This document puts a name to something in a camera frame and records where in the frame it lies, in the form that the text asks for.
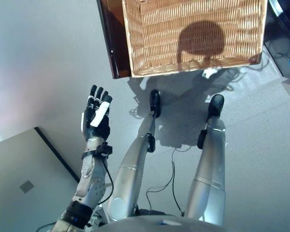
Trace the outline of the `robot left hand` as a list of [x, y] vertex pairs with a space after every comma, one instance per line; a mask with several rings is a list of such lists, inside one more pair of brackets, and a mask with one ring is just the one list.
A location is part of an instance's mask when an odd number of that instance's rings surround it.
[[107, 140], [110, 134], [109, 111], [112, 97], [102, 87], [93, 85], [81, 114], [81, 132], [85, 140], [101, 137]]

